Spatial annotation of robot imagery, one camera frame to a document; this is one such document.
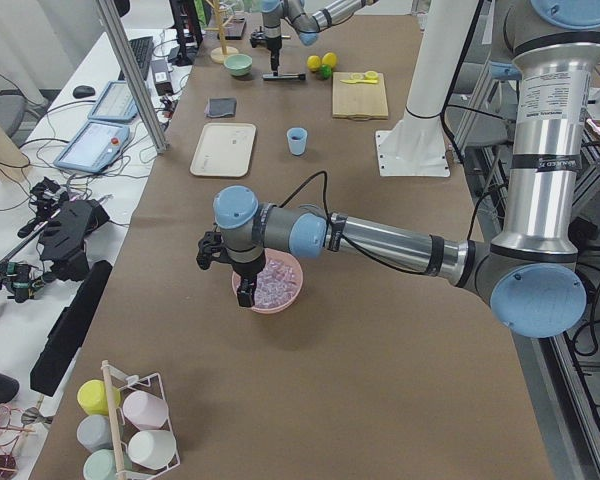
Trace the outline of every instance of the green bowl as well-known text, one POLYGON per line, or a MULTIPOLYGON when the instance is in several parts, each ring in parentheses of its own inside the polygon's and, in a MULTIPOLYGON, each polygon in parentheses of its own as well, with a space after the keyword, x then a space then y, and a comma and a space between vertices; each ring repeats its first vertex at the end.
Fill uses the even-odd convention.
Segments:
POLYGON ((253 59, 249 55, 245 55, 243 53, 230 55, 224 60, 224 66, 234 77, 242 77, 243 75, 247 75, 251 71, 252 63, 253 59))

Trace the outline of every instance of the pink bowl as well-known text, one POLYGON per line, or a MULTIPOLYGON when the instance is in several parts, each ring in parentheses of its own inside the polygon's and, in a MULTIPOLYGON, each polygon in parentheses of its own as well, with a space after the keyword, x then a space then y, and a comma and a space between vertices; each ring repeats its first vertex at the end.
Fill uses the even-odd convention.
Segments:
MULTIPOLYGON (((302 288, 302 268, 289 253, 265 248, 267 264, 258 274, 256 304, 251 308, 258 313, 277 313, 293 303, 302 288)), ((234 272, 231 285, 235 293, 240 277, 234 272)))

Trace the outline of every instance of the small blue cup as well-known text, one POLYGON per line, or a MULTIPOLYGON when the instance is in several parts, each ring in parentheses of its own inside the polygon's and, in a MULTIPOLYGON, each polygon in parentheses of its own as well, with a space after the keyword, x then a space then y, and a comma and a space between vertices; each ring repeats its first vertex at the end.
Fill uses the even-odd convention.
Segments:
POLYGON ((302 155, 307 147, 307 131, 302 127, 293 127, 287 130, 289 150, 294 155, 302 155))

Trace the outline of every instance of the small robot arm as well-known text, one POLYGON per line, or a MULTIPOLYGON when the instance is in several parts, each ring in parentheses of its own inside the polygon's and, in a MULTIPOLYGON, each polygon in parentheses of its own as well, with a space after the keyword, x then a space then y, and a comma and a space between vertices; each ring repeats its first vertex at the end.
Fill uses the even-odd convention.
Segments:
POLYGON ((343 22, 357 10, 373 5, 378 0, 336 0, 309 16, 304 11, 304 0, 263 0, 262 23, 267 49, 271 52, 271 71, 278 76, 282 49, 281 20, 285 19, 296 31, 303 45, 311 45, 318 33, 343 22))
POLYGON ((586 0, 498 0, 495 7, 491 59, 509 62, 507 74, 515 68, 522 81, 504 227, 490 243, 279 208, 233 186, 214 200, 217 230, 200 241, 199 265, 231 264, 243 279, 240 304, 252 306, 264 247, 300 257, 354 250, 446 278, 478 295, 518 334, 543 338, 572 327, 586 293, 573 271, 577 250, 567 230, 590 74, 600 61, 600 2, 593 8, 586 0))

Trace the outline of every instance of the yellow ball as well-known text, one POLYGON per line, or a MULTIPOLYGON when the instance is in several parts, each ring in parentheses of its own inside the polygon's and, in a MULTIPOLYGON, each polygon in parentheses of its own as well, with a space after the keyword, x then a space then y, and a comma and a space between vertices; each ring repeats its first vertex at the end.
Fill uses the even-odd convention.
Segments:
POLYGON ((320 70, 320 65, 322 62, 320 61, 320 57, 317 55, 311 55, 307 58, 307 68, 312 72, 317 72, 320 70))
POLYGON ((329 65, 333 70, 338 64, 338 56, 333 52, 327 52, 322 56, 322 65, 329 65))

